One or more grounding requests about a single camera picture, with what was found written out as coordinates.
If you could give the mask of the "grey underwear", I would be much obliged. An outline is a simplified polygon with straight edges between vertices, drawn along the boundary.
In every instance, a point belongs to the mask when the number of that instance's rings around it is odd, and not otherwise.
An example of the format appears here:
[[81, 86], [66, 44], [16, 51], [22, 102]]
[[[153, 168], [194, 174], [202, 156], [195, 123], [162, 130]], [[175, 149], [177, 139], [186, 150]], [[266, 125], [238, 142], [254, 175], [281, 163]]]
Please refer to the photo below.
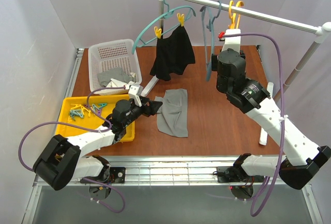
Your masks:
[[170, 136], [187, 138], [187, 90], [169, 89], [165, 91], [163, 97], [156, 96], [155, 100], [162, 102], [162, 106], [157, 111], [158, 130]]

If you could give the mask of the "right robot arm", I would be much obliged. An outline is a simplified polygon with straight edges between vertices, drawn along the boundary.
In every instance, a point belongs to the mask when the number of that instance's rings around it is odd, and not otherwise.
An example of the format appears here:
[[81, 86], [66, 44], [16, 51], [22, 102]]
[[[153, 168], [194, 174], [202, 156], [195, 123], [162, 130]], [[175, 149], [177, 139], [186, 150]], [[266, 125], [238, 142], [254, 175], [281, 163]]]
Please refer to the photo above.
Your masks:
[[280, 109], [258, 81], [246, 76], [245, 57], [228, 48], [212, 59], [216, 89], [245, 115], [259, 124], [283, 149], [281, 158], [240, 155], [221, 176], [231, 182], [251, 176], [278, 175], [290, 187], [302, 189], [330, 160], [330, 147], [309, 140]]

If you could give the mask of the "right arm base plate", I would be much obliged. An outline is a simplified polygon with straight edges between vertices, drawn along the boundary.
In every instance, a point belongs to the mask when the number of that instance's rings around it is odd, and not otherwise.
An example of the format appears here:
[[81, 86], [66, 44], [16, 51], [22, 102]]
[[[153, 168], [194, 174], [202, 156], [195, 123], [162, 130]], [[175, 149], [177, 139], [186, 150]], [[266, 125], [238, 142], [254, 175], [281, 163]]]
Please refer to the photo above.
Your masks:
[[249, 176], [245, 172], [242, 172], [233, 166], [219, 166], [216, 168], [216, 171], [213, 172], [213, 175], [217, 177], [219, 183], [261, 183], [265, 178], [260, 175]]

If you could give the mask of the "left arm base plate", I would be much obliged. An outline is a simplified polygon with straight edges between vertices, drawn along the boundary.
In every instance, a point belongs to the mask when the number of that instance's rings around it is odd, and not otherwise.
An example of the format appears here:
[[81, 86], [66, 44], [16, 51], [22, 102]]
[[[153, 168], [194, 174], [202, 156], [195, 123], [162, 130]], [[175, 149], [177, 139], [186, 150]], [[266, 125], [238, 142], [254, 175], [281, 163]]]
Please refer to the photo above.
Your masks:
[[80, 180], [81, 183], [87, 182], [85, 178], [89, 180], [94, 180], [97, 182], [105, 183], [105, 184], [113, 184], [113, 183], [124, 183], [125, 182], [125, 167], [106, 167], [101, 170], [101, 172], [97, 176], [86, 176]]

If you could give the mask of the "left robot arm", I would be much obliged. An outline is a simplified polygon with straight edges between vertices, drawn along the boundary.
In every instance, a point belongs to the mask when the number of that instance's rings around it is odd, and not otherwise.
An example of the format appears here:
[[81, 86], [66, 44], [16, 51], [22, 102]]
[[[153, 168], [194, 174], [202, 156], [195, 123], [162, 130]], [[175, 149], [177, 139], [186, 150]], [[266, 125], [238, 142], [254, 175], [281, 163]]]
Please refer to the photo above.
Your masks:
[[110, 163], [99, 155], [87, 154], [118, 143], [131, 123], [141, 115], [157, 114], [162, 106], [161, 101], [146, 97], [140, 97], [140, 101], [140, 106], [133, 99], [118, 101], [97, 129], [71, 137], [53, 136], [34, 163], [33, 171], [54, 190], [64, 188], [74, 179], [108, 183], [111, 180]]

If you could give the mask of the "yellow hanger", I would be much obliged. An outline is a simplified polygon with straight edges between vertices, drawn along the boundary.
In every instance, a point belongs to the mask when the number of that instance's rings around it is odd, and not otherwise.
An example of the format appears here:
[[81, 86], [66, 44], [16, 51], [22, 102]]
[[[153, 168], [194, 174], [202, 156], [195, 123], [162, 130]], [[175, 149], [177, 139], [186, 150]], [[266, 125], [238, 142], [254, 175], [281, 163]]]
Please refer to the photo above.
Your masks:
[[228, 29], [238, 29], [240, 24], [240, 14], [233, 13], [232, 7], [234, 6], [234, 1], [230, 0], [229, 2], [229, 9], [228, 9], [228, 15], [229, 19], [231, 20], [230, 25], [228, 26]]

